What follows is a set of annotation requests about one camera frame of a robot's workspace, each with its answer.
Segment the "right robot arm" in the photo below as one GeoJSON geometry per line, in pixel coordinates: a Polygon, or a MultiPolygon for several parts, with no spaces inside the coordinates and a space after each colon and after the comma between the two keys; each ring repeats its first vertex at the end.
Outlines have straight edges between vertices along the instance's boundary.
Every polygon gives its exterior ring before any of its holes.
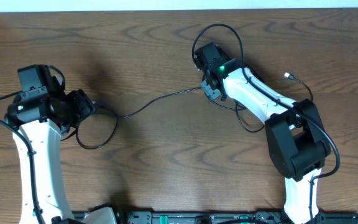
{"type": "Polygon", "coordinates": [[[292,223],[310,223],[319,212],[310,180],[320,175],[331,153],[316,105],[277,93],[212,42],[195,50],[193,61],[204,73],[201,88],[210,100],[230,97],[263,122],[270,158],[285,178],[285,214],[292,223]]]}

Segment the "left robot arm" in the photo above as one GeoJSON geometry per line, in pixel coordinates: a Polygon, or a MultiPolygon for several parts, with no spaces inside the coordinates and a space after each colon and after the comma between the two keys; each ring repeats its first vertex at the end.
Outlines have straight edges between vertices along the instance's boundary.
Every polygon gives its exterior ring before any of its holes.
{"type": "Polygon", "coordinates": [[[74,215],[65,195],[60,141],[96,108],[81,89],[65,93],[65,77],[52,65],[31,65],[17,73],[22,91],[5,120],[13,128],[21,167],[20,222],[67,222],[74,215]]]}

